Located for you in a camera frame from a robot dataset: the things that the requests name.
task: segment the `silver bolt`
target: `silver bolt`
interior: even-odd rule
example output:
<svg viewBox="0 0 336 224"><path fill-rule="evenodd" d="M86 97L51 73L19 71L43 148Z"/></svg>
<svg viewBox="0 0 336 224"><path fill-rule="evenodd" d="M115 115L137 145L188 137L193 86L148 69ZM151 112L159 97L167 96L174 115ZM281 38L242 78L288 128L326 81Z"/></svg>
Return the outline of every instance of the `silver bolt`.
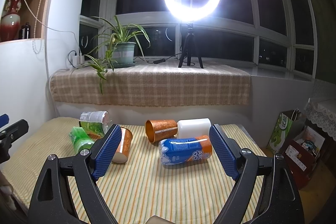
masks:
<svg viewBox="0 0 336 224"><path fill-rule="evenodd" d="M54 160L56 159L56 155L55 154L51 154L48 156L48 160Z"/></svg>
<svg viewBox="0 0 336 224"><path fill-rule="evenodd" d="M283 155L281 155L281 154L276 154L275 157L276 157L278 160L283 160L283 159L284 159Z"/></svg>
<svg viewBox="0 0 336 224"><path fill-rule="evenodd" d="M241 150L241 152L242 152L244 155L249 155L249 154L252 153L251 150L250 150L250 149L247 149L247 148L243 148L243 149Z"/></svg>
<svg viewBox="0 0 336 224"><path fill-rule="evenodd" d="M88 149L83 149L83 150L81 151L81 155L82 155L82 156L86 156L88 153L90 153L90 151L89 151Z"/></svg>

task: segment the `green flower pot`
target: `green flower pot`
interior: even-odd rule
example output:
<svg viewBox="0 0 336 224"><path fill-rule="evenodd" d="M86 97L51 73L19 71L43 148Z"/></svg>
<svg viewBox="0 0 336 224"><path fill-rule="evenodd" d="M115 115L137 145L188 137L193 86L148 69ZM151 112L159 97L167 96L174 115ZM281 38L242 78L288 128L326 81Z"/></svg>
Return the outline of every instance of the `green flower pot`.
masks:
<svg viewBox="0 0 336 224"><path fill-rule="evenodd" d="M112 59L117 66L133 64L135 42L119 43L115 48Z"/></svg>

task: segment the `tripod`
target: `tripod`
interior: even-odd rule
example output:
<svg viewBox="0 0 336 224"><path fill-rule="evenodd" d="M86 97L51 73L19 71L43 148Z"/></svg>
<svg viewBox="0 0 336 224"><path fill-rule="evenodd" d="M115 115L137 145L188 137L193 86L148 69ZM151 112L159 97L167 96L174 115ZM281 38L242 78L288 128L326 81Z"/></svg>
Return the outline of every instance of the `tripod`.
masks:
<svg viewBox="0 0 336 224"><path fill-rule="evenodd" d="M193 7L193 0L190 0L190 8ZM200 56L200 52L198 50L198 46L197 43L195 42L195 36L194 36L194 25L193 23L188 23L188 34L184 40L184 45L183 45L183 49L182 49L182 53L180 56L180 62L178 67L181 68L182 67L182 63L184 60L185 55L187 55L187 66L190 66L191 64L191 48L192 48L192 43L194 42L195 45L195 51L196 51L196 55L198 57L198 62L199 62L199 66L203 69L203 62L202 62L202 58Z"/></svg>

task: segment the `glowing ring light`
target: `glowing ring light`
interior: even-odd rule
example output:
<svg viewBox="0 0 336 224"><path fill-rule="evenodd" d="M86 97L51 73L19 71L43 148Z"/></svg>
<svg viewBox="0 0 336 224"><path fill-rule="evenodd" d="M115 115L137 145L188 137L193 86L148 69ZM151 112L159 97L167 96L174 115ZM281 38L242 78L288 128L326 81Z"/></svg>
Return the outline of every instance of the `glowing ring light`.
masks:
<svg viewBox="0 0 336 224"><path fill-rule="evenodd" d="M165 2L173 16L182 21L191 22L211 14L216 9L219 0L209 0L208 3L201 8L186 7L174 0L165 0Z"/></svg>

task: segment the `textured blue pad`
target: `textured blue pad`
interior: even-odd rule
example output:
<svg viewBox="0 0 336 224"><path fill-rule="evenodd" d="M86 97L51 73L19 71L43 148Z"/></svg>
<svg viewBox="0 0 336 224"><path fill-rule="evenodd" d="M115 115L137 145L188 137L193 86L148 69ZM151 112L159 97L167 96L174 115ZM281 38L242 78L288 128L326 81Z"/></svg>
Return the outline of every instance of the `textured blue pad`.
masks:
<svg viewBox="0 0 336 224"><path fill-rule="evenodd" d="M240 175L237 169L237 160L215 126L210 127L209 137L226 175L237 180Z"/></svg>
<svg viewBox="0 0 336 224"><path fill-rule="evenodd" d="M95 170L92 173L92 177L96 181L106 174L120 141L121 128L120 126L116 126L96 157Z"/></svg>
<svg viewBox="0 0 336 224"><path fill-rule="evenodd" d="M9 117L7 114L3 114L0 116L0 128L4 127L9 123Z"/></svg>

